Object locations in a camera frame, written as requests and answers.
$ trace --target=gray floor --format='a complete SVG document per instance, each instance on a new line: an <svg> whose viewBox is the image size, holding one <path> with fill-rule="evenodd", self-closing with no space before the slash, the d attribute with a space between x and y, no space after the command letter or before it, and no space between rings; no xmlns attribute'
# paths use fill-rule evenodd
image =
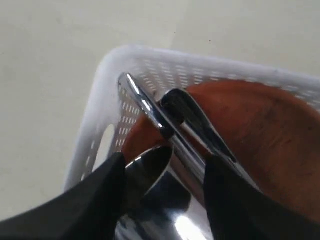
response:
<svg viewBox="0 0 320 240"><path fill-rule="evenodd" d="M0 219L62 189L96 66L144 44L320 76L320 2L0 0Z"/></svg>

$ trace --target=white plastic basket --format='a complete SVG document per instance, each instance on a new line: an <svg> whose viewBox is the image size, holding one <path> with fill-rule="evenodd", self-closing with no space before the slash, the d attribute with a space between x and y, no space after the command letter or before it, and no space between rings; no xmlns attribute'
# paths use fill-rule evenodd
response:
<svg viewBox="0 0 320 240"><path fill-rule="evenodd" d="M75 186L92 172L107 126L115 126L111 154L121 150L139 117L140 110L122 89L118 89L118 77L123 72L141 80L146 89L158 97L171 88L185 88L224 78L279 87L320 111L320 79L317 77L167 49L119 47L106 55L97 69L64 190Z"/></svg>

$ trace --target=metal tongs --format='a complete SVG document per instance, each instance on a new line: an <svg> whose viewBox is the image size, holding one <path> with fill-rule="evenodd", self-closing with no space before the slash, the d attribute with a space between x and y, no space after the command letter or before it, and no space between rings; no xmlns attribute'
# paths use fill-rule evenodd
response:
<svg viewBox="0 0 320 240"><path fill-rule="evenodd" d="M194 137L209 153L218 156L237 175L260 191L253 179L238 163L204 111L186 91L177 88L170 90L158 103L130 73L122 74L119 84L149 117L162 136L172 143L174 153L200 184L204 182L205 160L187 140L181 128Z"/></svg>

